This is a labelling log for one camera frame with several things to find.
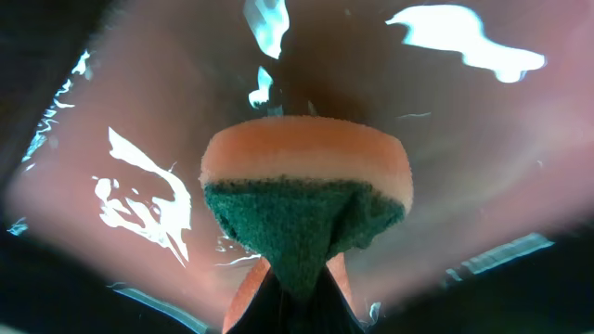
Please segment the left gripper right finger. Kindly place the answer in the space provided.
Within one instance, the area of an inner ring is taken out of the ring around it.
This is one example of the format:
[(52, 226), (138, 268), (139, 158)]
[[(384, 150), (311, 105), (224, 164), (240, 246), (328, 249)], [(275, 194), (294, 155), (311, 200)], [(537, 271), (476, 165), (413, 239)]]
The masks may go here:
[(301, 313), (301, 334), (364, 334), (328, 267)]

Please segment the green and orange sponge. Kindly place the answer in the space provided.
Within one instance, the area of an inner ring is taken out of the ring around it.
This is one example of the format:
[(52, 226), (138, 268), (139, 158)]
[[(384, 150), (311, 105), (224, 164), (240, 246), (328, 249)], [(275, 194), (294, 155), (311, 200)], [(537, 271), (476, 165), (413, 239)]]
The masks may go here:
[(217, 133), (200, 183), (225, 235), (259, 255), (226, 311), (224, 332), (267, 273), (291, 297), (290, 333), (301, 333), (301, 313), (325, 267), (355, 315), (344, 255), (402, 222), (414, 197), (396, 137), (317, 116), (266, 117)]

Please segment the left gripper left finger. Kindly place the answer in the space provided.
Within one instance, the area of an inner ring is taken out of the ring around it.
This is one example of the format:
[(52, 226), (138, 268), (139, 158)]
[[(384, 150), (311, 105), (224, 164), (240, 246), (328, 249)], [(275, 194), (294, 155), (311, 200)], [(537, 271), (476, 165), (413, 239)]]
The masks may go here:
[(291, 297), (274, 273), (267, 273), (259, 289), (226, 334), (289, 334)]

